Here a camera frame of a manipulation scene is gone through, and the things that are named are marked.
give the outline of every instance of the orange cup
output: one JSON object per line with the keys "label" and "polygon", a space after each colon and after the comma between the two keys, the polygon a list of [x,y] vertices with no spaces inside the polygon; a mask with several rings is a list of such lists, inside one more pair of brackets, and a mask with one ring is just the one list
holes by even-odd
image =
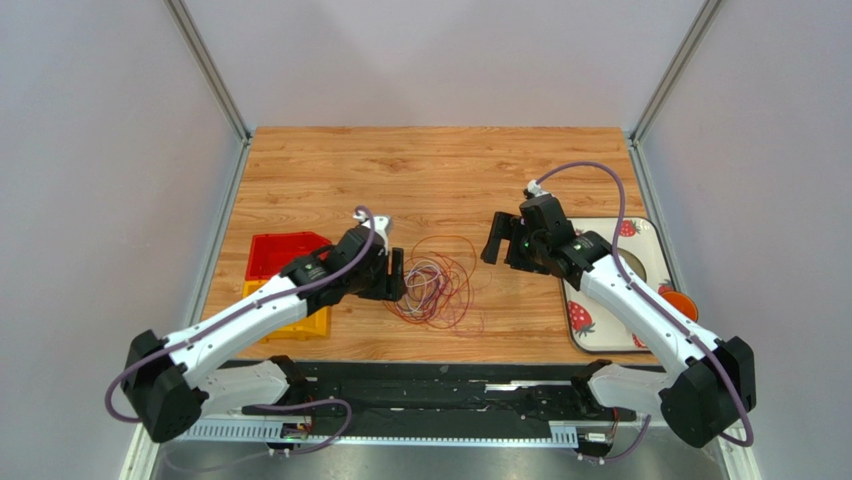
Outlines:
{"label": "orange cup", "polygon": [[662,293],[660,296],[665,298],[667,302],[671,303],[672,306],[678,309],[680,313],[684,314],[686,318],[693,322],[698,321],[698,307],[695,306],[695,302],[693,302],[691,298],[680,292],[675,292],[674,290]]}

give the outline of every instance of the robotic arm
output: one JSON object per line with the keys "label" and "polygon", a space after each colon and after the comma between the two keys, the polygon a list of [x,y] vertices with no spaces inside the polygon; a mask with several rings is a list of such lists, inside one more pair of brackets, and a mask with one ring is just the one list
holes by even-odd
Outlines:
{"label": "robotic arm", "polygon": [[[337,245],[294,259],[254,294],[207,321],[162,339],[148,330],[133,340],[127,370],[116,380],[153,441],[171,440],[207,415],[281,400],[296,375],[286,357],[218,369],[269,332],[335,305],[346,294],[402,297],[403,251],[389,251],[390,217],[355,218],[359,225]],[[113,383],[107,409],[120,420],[136,421],[111,409]]]}
{"label": "robotic arm", "polygon": [[[501,241],[509,240],[505,263],[511,268],[553,275],[598,301],[642,339],[665,369],[655,373],[607,360],[593,362],[571,379],[584,411],[623,407],[662,415],[687,444],[703,447],[740,415],[720,378],[722,373],[696,339],[715,347],[713,354],[746,410],[754,408],[754,355],[748,344],[738,337],[723,341],[690,321],[623,265],[625,262],[618,265],[612,246],[599,234],[577,235],[556,198],[540,189],[530,190],[525,192],[527,201],[521,204],[520,215],[494,215],[482,260],[496,263]],[[652,307],[648,298],[675,322]]]}

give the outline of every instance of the plastic bin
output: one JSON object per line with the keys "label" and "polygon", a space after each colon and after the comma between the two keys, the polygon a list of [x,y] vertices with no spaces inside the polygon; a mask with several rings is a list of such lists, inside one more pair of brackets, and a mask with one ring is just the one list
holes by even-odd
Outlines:
{"label": "plastic bin", "polygon": [[[243,284],[243,298],[256,292],[262,287],[266,280],[250,280]],[[296,323],[281,327],[278,330],[263,337],[261,342],[278,338],[295,338],[296,340],[307,340],[309,338],[327,337],[331,323],[331,307],[324,307],[313,315],[299,320]]]}
{"label": "plastic bin", "polygon": [[251,238],[246,281],[269,280],[294,258],[326,245],[331,241],[313,232],[255,235]]}

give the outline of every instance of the wood grain surface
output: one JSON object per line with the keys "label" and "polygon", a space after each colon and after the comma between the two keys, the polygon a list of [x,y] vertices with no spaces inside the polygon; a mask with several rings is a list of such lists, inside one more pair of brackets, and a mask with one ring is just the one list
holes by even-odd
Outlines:
{"label": "wood grain surface", "polygon": [[[478,261],[494,212],[515,213],[526,183],[562,163],[595,160],[627,188],[628,215],[644,215],[623,134],[616,128],[261,128],[248,158],[204,317],[240,299],[252,235],[314,231],[333,242],[356,205],[393,217],[391,243],[477,262],[475,301],[456,331],[405,323],[378,302],[347,297],[331,335],[256,344],[241,356],[443,362],[588,363],[566,329],[558,280]],[[618,191],[603,172],[577,168],[546,188],[568,216],[614,216]],[[600,232],[605,237],[610,232]],[[649,354],[606,355],[654,363]]]}

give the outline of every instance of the red plastic container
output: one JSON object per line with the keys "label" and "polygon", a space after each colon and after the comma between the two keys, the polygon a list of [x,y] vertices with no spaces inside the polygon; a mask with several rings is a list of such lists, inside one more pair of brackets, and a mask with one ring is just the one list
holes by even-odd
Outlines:
{"label": "red plastic container", "polygon": [[331,245],[331,241],[313,232],[255,235],[251,238],[246,280],[269,280],[294,258],[325,245]]}

